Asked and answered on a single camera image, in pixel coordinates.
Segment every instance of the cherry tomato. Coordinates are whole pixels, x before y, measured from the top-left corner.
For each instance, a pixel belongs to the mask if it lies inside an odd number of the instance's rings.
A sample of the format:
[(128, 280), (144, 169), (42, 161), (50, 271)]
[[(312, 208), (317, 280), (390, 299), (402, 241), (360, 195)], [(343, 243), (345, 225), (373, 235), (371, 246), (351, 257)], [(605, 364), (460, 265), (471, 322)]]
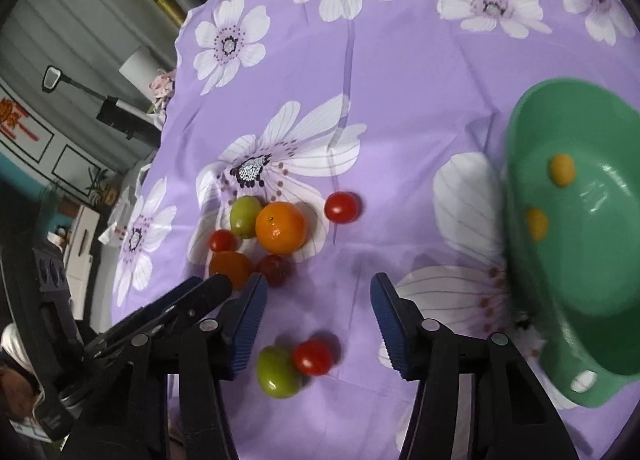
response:
[(236, 240), (236, 236), (231, 231), (219, 229), (211, 235), (209, 239), (209, 249), (211, 249), (213, 252), (237, 250), (238, 240)]
[(293, 350), (293, 363), (305, 375), (323, 376), (334, 366), (334, 354), (320, 339), (309, 339)]
[(282, 256), (269, 254), (257, 263), (255, 270), (267, 279), (269, 286), (281, 286), (291, 273), (291, 264)]
[(353, 193), (332, 193), (324, 203), (324, 215), (334, 224), (350, 224), (360, 216), (360, 199)]

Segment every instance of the screw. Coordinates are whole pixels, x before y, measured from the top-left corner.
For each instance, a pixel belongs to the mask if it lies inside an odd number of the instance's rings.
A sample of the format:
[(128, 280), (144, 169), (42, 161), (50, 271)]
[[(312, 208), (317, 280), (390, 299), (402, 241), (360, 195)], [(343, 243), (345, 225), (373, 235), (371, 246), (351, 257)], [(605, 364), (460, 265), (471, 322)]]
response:
[(218, 328), (218, 322), (215, 319), (205, 319), (200, 322), (200, 330), (203, 332), (213, 332)]
[(424, 328), (428, 332), (435, 332), (440, 329), (440, 323), (438, 323), (435, 319), (425, 319), (422, 322), (422, 328)]
[(146, 334), (138, 334), (133, 337), (131, 344), (134, 346), (144, 346), (149, 342), (149, 336)]
[(491, 341), (498, 346), (504, 346), (509, 342), (509, 338), (505, 334), (500, 334), (500, 332), (498, 332), (491, 335)]

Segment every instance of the table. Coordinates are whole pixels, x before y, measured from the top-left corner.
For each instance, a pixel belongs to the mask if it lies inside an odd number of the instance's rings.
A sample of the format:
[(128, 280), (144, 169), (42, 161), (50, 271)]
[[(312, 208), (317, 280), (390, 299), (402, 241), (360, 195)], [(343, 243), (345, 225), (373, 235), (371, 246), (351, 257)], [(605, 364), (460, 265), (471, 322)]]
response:
[[(518, 98), (554, 77), (640, 107), (639, 40), (618, 0), (209, 0), (176, 43), (176, 93), (123, 245), (114, 320), (202, 275), (206, 240), (238, 196), (296, 202), (312, 231), (295, 280), (270, 290), (255, 350), (329, 331), (342, 357), (271, 400), (254, 353), (224, 387), (239, 456), (395, 459), (415, 385), (384, 365), (370, 278), (386, 272), (456, 332), (503, 329), (537, 370), (542, 341), (513, 327), (504, 281), (504, 130)], [(362, 197), (357, 223), (324, 218), (334, 190)], [(596, 410), (560, 410), (580, 457), (599, 459), (639, 399), (633, 384)]]

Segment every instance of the orange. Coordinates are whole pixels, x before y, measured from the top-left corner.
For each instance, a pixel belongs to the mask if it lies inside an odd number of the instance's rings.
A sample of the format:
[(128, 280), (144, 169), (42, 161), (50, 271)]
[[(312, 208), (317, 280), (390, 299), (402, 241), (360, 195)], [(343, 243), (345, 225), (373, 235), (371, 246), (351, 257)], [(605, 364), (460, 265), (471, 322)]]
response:
[(549, 230), (549, 219), (542, 209), (537, 207), (527, 209), (525, 217), (527, 219), (527, 225), (529, 226), (529, 232), (531, 233), (531, 239), (534, 242), (544, 240)]
[(289, 202), (272, 202), (255, 221), (258, 242), (271, 254), (293, 254), (306, 242), (306, 218)]
[(558, 187), (567, 187), (575, 180), (575, 162), (567, 154), (559, 154), (549, 163), (549, 175)]
[(242, 290), (253, 272), (254, 264), (240, 252), (216, 252), (209, 262), (209, 275), (224, 274), (235, 290)]

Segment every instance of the green bowl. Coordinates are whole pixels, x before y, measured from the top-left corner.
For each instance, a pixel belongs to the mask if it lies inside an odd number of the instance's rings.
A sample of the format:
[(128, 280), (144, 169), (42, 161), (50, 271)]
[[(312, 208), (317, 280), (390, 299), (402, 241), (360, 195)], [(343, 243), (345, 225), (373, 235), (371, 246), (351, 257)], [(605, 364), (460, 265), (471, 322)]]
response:
[[(576, 179), (548, 164), (565, 153)], [(506, 230), (516, 293), (547, 339), (540, 365), (569, 400), (603, 404), (640, 379), (640, 116), (573, 79), (529, 89), (507, 133)], [(548, 233), (530, 236), (542, 209)]]

